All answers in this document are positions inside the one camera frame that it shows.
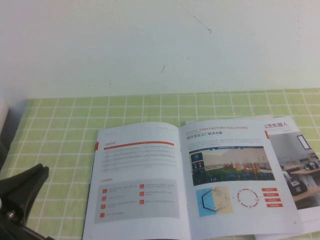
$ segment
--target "photo of factory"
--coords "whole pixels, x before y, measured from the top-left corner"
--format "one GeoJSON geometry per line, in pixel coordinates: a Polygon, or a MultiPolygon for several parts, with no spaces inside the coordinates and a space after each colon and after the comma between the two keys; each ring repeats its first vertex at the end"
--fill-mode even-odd
{"type": "Polygon", "coordinates": [[[297,209],[320,206],[320,161],[303,134],[281,132],[269,137],[297,209]]]}
{"type": "Polygon", "coordinates": [[[220,146],[189,152],[193,185],[275,180],[263,146],[220,146]]]}

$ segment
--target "hexagon diagram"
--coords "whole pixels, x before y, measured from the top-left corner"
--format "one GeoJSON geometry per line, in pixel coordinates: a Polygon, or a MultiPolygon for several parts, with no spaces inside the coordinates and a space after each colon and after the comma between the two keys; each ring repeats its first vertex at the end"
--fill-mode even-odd
{"type": "Polygon", "coordinates": [[[228,187],[204,188],[196,191],[200,217],[233,213],[228,187]]]}

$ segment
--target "magazine page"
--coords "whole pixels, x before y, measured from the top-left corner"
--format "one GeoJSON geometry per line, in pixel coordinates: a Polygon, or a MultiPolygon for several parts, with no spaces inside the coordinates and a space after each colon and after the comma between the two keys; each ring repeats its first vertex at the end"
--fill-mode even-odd
{"type": "Polygon", "coordinates": [[[179,129],[191,238],[301,233],[302,223],[261,120],[179,129]]]}
{"type": "Polygon", "coordinates": [[[100,130],[83,240],[190,239],[180,148],[168,123],[100,130]]]}
{"type": "MultiPolygon", "coordinates": [[[[320,231],[320,162],[291,117],[264,121],[275,155],[282,167],[304,227],[303,234],[320,231]]],[[[261,240],[300,234],[256,235],[261,240]]]]}

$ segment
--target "red heading bar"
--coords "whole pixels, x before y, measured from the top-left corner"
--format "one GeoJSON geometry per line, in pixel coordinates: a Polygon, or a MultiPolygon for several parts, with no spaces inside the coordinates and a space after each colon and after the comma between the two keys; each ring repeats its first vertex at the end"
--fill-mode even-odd
{"type": "Polygon", "coordinates": [[[284,205],[282,203],[272,203],[266,205],[268,208],[282,208],[284,205]]]}
{"type": "Polygon", "coordinates": [[[279,193],[275,192],[271,192],[271,193],[264,193],[263,194],[264,197],[279,197],[279,193]]]}
{"type": "Polygon", "coordinates": [[[122,145],[117,145],[117,146],[109,146],[109,147],[105,147],[104,150],[116,149],[116,148],[122,148],[122,147],[140,145],[140,144],[168,144],[168,145],[174,146],[173,143],[168,142],[168,141],[140,141],[140,142],[133,142],[133,143],[122,144],[122,145]]]}
{"type": "Polygon", "coordinates": [[[275,187],[261,188],[262,192],[276,192],[278,191],[275,187]]]}
{"type": "Polygon", "coordinates": [[[266,202],[281,202],[280,198],[265,198],[266,202]]]}

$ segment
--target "wall scratch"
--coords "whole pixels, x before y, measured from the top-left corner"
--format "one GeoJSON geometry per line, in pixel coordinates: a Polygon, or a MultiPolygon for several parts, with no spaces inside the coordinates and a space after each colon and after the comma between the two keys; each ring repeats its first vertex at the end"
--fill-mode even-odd
{"type": "Polygon", "coordinates": [[[180,5],[188,14],[190,14],[192,17],[194,17],[202,26],[204,26],[206,29],[208,29],[209,33],[212,33],[212,30],[208,28],[202,21],[200,21],[196,16],[194,16],[191,12],[189,12],[178,0],[175,0],[177,4],[180,5]]]}

